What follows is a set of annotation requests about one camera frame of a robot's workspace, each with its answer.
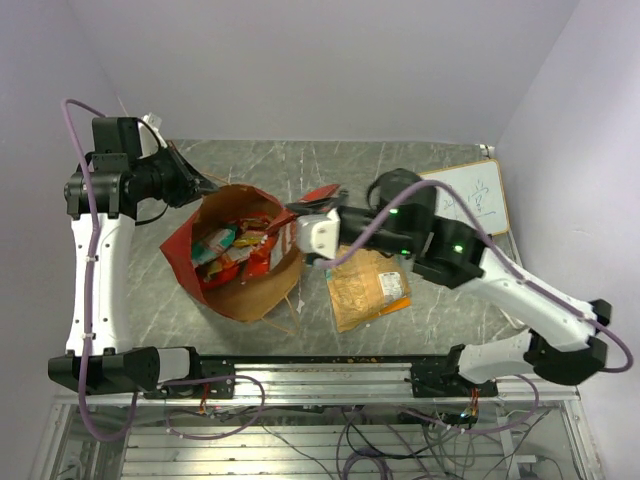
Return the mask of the red Doritos bag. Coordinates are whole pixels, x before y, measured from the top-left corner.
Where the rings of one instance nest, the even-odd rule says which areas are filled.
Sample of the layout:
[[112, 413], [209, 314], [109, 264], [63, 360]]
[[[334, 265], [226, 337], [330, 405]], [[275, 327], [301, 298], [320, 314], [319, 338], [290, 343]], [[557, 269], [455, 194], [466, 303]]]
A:
[[300, 199], [313, 199], [313, 198], [318, 198], [326, 195], [332, 195], [333, 193], [337, 193], [339, 188], [340, 188], [339, 184], [325, 185], [309, 192], [308, 194], [304, 195]]

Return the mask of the orange red chips bag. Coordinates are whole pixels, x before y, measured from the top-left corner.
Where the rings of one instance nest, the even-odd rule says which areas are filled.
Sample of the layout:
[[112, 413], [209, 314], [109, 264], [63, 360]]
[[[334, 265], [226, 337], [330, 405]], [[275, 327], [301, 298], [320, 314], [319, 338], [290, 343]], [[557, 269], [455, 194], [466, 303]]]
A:
[[242, 280], [262, 277], [275, 269], [294, 245], [294, 216], [285, 212], [273, 215], [265, 211], [244, 214], [235, 221], [239, 233], [234, 247], [249, 248]]

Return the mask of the red paper bag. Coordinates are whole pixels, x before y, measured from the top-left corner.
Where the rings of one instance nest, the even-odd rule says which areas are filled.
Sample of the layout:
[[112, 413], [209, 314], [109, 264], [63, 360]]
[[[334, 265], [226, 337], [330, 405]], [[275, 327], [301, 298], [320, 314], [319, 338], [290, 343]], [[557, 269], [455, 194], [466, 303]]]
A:
[[288, 334], [299, 314], [289, 294], [302, 271], [293, 214], [265, 191], [227, 184], [204, 197], [160, 250], [183, 289], [214, 312]]

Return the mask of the tan gold snack bag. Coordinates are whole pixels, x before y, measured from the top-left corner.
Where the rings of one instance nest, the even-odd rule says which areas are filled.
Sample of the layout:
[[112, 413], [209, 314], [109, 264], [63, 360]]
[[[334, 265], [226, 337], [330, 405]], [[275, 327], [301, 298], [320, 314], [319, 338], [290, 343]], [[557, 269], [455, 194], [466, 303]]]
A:
[[358, 250], [344, 264], [326, 270], [325, 275], [339, 333], [376, 319], [373, 314], [411, 294], [407, 274], [398, 260], [375, 251]]

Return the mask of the orange snack bag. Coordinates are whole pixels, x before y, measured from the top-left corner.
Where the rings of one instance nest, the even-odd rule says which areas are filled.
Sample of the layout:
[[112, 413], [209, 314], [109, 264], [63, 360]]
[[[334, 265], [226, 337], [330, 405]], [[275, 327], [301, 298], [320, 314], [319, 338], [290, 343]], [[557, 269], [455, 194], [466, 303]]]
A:
[[385, 316], [385, 315], [394, 313], [396, 311], [405, 309], [405, 308], [409, 307], [410, 305], [411, 305], [411, 299], [408, 296], [402, 297], [402, 298], [390, 303], [388, 306], [385, 306], [384, 308], [382, 308], [381, 310], [379, 310], [375, 314], [373, 314], [372, 318], [377, 318], [377, 317], [381, 317], [381, 316]]

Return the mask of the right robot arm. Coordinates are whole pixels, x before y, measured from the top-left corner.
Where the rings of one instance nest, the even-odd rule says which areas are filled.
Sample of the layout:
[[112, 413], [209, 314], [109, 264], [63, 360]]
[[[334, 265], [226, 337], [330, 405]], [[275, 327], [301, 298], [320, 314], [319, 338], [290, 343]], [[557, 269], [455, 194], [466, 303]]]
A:
[[422, 279], [491, 302], [521, 321], [524, 331], [482, 345], [456, 345], [433, 367], [415, 367], [416, 395], [464, 395], [499, 377], [535, 374], [576, 386], [604, 371], [608, 347], [599, 328], [611, 305], [577, 300], [514, 263], [476, 219], [437, 215], [443, 182], [396, 169], [368, 188], [378, 194], [367, 208], [350, 207], [347, 192], [287, 204], [296, 218], [296, 245], [315, 265], [334, 270], [360, 249], [408, 260]]

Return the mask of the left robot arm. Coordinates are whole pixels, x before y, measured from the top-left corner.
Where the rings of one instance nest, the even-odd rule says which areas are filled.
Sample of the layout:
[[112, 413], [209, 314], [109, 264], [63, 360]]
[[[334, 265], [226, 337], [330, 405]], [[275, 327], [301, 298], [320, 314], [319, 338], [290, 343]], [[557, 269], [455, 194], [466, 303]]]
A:
[[168, 382], [182, 397], [203, 387], [192, 347], [137, 347], [126, 305], [129, 254], [146, 199], [181, 208], [218, 191], [160, 134], [153, 114], [97, 117], [88, 173], [64, 187], [75, 241], [76, 282], [65, 352], [48, 362], [49, 378], [74, 392], [150, 392]]

